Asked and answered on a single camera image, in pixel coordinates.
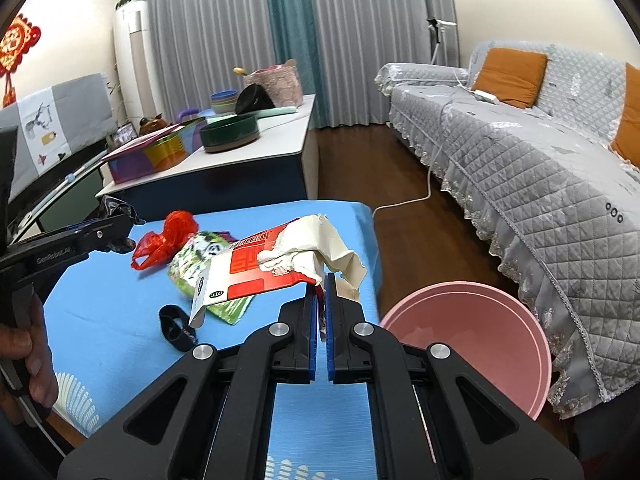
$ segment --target white wall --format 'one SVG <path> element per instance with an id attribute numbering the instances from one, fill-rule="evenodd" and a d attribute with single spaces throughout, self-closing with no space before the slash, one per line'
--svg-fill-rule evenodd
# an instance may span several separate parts
<path id="1" fill-rule="evenodd" d="M 17 98 L 83 75 L 104 72 L 118 84 L 113 15 L 118 0 L 27 0 L 20 10 L 42 30 L 36 46 L 12 76 Z M 120 91 L 111 95 L 117 119 L 125 117 Z"/>
<path id="2" fill-rule="evenodd" d="M 462 65 L 479 41 L 549 41 L 640 67 L 640 45 L 613 0 L 455 0 Z"/>

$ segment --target red plastic bag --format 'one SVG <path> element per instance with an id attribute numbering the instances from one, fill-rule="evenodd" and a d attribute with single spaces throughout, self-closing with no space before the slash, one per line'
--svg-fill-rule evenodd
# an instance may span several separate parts
<path id="1" fill-rule="evenodd" d="M 131 267 L 144 270 L 167 263 L 197 232 L 198 224 L 191 213 L 187 211 L 169 213 L 160 234 L 151 231 L 140 238 L 131 256 Z M 137 259 L 143 256 L 147 258 L 139 264 Z"/>

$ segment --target teal curtain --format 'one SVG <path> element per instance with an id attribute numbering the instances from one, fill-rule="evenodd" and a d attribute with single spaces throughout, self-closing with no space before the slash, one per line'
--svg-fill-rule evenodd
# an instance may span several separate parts
<path id="1" fill-rule="evenodd" d="M 277 63 L 295 59 L 305 94 L 316 94 L 312 127 L 328 124 L 312 0 L 267 0 Z"/>

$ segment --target dark green pet bowl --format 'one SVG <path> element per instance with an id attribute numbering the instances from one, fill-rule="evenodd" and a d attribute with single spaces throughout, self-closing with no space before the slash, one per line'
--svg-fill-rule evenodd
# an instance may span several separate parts
<path id="1" fill-rule="evenodd" d="M 238 115 L 220 119 L 200 130 L 202 145 L 207 153 L 224 152 L 244 146 L 260 136 L 253 115 Z"/>

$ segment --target white tabletop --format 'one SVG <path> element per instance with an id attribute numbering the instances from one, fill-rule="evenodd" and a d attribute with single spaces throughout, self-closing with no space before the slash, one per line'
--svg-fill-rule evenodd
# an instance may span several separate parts
<path id="1" fill-rule="evenodd" d="M 251 160 L 301 153 L 305 144 L 306 131 L 309 127 L 309 119 L 315 98 L 315 95 L 305 95 L 304 104 L 294 114 L 259 119 L 260 137 L 254 142 L 220 153 L 206 153 L 204 148 L 200 148 L 180 164 L 168 170 L 129 180 L 122 184 L 111 182 L 96 197 L 180 174 L 249 162 Z"/>

